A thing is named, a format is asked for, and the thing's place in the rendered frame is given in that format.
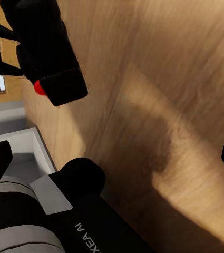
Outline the digital camera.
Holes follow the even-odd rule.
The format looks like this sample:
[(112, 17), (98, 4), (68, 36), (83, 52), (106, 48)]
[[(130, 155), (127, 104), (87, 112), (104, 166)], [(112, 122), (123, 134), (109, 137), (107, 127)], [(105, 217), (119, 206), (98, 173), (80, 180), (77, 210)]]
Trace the digital camera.
[(88, 89), (62, 21), (57, 0), (0, 0), (19, 38), (20, 69), (39, 95), (59, 106), (84, 98)]

